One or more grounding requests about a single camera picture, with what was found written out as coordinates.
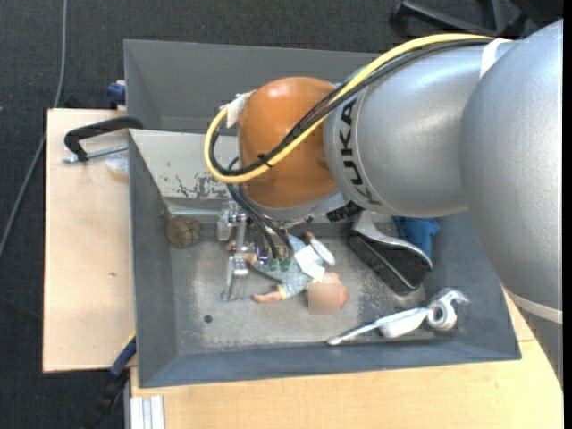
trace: wooden table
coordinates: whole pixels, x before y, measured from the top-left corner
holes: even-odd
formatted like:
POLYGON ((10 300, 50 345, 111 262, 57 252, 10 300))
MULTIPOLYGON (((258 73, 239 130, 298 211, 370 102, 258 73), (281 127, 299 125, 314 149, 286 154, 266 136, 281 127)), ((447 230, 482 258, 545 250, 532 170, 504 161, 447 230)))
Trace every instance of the wooden table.
MULTIPOLYGON (((65 165, 66 131, 105 110, 50 110, 46 158, 45 372, 111 365, 134 329, 127 179, 105 159, 65 165)), ((124 133, 87 140, 89 150, 124 133)), ((406 370, 140 389, 164 395, 168 429, 563 427, 563 394, 509 300, 523 359, 406 370)))

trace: white plastic part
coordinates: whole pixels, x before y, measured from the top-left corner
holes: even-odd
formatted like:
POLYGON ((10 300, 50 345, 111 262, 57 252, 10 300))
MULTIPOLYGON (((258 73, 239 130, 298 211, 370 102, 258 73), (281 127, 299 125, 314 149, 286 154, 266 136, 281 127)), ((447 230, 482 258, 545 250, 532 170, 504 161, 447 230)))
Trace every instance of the white plastic part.
POLYGON ((226 128, 229 129, 236 124, 240 118, 240 114, 244 109, 247 100, 254 93, 254 90, 245 94, 237 94, 236 98, 226 106, 226 128))
POLYGON ((400 337, 417 329, 429 313, 430 310, 425 307, 412 308, 378 320, 377 327, 383 337, 400 337))
POLYGON ((329 265, 336 265, 336 258, 320 240, 311 239, 310 245, 312 245, 314 251, 325 261, 325 263, 329 265))

